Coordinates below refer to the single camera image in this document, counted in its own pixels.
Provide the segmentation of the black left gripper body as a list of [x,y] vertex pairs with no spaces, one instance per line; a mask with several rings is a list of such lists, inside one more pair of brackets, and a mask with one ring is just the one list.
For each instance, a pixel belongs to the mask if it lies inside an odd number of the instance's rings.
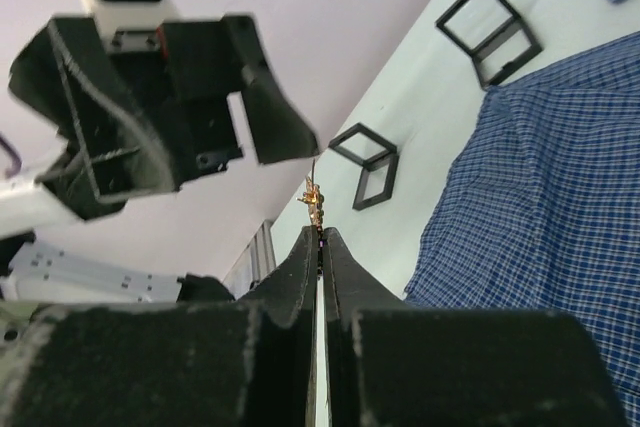
[[244,86],[234,34],[260,47],[248,15],[118,29],[103,40],[119,77],[169,153],[171,190],[224,171],[243,152],[228,97]]

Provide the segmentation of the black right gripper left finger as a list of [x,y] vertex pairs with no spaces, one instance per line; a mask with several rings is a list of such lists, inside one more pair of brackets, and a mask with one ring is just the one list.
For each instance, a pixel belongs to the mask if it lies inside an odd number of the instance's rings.
[[318,236],[234,301],[2,306],[5,426],[311,426]]

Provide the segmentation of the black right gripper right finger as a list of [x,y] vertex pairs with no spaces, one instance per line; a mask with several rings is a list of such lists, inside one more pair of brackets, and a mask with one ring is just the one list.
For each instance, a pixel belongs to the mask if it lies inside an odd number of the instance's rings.
[[334,426],[623,426],[596,346],[554,311],[412,307],[339,231],[323,248]]

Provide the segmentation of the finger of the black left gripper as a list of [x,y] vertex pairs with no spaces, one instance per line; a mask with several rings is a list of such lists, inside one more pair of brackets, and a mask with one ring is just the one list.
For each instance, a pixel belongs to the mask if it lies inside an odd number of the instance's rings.
[[281,90],[254,18],[226,15],[222,25],[239,68],[240,93],[258,163],[271,165],[316,156],[316,133]]
[[174,191],[169,148],[109,59],[93,18],[52,17],[14,59],[8,90],[65,140],[36,180],[80,219]]

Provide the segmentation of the gold leaf brooch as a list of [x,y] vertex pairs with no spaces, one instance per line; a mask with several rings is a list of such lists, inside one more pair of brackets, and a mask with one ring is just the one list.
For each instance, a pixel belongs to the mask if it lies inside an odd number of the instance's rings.
[[324,196],[320,186],[315,182],[315,165],[316,161],[313,160],[310,174],[305,177],[305,190],[298,201],[307,206],[310,223],[320,231],[323,229]]

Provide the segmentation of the blue checked shirt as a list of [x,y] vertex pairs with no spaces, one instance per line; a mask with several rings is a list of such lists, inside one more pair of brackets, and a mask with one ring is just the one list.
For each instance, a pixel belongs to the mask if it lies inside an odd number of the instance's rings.
[[448,53],[512,12],[537,57],[485,87],[427,222],[408,304],[558,311],[639,422],[639,0],[437,0]]

